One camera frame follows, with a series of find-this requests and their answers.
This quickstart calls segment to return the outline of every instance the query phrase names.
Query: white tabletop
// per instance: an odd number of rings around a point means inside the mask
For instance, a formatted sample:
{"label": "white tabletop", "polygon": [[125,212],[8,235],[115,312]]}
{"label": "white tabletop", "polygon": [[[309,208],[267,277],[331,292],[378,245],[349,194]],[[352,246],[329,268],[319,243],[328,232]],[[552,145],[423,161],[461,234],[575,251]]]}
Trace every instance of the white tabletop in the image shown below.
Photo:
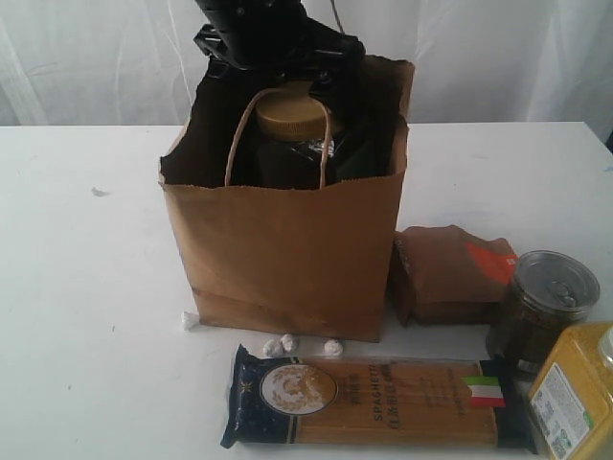
{"label": "white tabletop", "polygon": [[[219,446],[233,354],[271,335],[180,328],[193,299],[156,182],[179,129],[0,128],[0,458],[492,458]],[[601,283],[591,319],[613,319],[613,155],[584,124],[415,125],[409,139],[398,228],[455,223],[566,253]],[[347,349],[483,359],[486,330],[403,330],[388,314],[381,343]]]}

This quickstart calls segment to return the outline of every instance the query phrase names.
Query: crumpled paper ball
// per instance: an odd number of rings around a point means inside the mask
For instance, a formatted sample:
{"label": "crumpled paper ball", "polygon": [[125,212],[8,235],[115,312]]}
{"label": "crumpled paper ball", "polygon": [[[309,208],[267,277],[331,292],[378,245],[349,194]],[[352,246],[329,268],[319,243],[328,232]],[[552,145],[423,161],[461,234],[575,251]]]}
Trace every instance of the crumpled paper ball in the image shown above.
{"label": "crumpled paper ball", "polygon": [[282,357],[284,355],[284,346],[279,339],[268,340],[261,350],[266,357]]}
{"label": "crumpled paper ball", "polygon": [[293,336],[291,333],[287,333],[281,337],[281,345],[284,347],[286,353],[294,353],[298,349],[298,337]]}
{"label": "crumpled paper ball", "polygon": [[200,324],[199,314],[188,313],[187,311],[181,313],[181,326],[183,327],[183,331],[189,331],[198,324]]}
{"label": "crumpled paper ball", "polygon": [[324,345],[324,354],[328,357],[340,357],[343,354],[343,344],[336,339],[328,340]]}

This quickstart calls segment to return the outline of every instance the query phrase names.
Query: yellow jar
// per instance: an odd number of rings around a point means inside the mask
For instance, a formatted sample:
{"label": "yellow jar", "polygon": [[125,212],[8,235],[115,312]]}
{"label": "yellow jar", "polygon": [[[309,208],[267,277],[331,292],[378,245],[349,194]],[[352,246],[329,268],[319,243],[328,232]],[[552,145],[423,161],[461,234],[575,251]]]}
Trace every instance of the yellow jar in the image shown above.
{"label": "yellow jar", "polygon": [[613,322],[566,329],[529,393],[551,458],[613,458]]}

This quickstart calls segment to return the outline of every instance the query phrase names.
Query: brown paper bag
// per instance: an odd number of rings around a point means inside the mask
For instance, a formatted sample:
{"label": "brown paper bag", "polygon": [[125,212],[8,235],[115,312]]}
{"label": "brown paper bag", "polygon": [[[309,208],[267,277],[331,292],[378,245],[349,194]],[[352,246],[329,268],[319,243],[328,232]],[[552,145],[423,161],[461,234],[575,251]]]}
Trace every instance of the brown paper bag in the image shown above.
{"label": "brown paper bag", "polygon": [[[202,323],[378,340],[413,73],[413,64],[382,57],[367,57],[360,71],[377,151],[392,153],[388,175],[314,191],[223,187],[253,94],[200,84],[191,121],[161,159],[160,175]],[[237,158],[232,183],[249,167]]]}
{"label": "brown paper bag", "polygon": [[455,225],[396,233],[389,288],[400,323],[488,323],[516,259],[507,240],[484,241]]}

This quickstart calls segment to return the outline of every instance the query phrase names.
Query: white backdrop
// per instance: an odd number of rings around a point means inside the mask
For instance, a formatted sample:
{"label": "white backdrop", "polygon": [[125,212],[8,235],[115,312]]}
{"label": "white backdrop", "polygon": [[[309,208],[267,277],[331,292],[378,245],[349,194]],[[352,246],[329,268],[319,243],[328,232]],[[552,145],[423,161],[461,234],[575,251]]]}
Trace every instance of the white backdrop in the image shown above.
{"label": "white backdrop", "polygon": [[[328,0],[304,0],[333,25]],[[410,121],[613,128],[613,0],[337,0],[417,65]],[[0,125],[177,125],[206,70],[193,0],[0,0]]]}

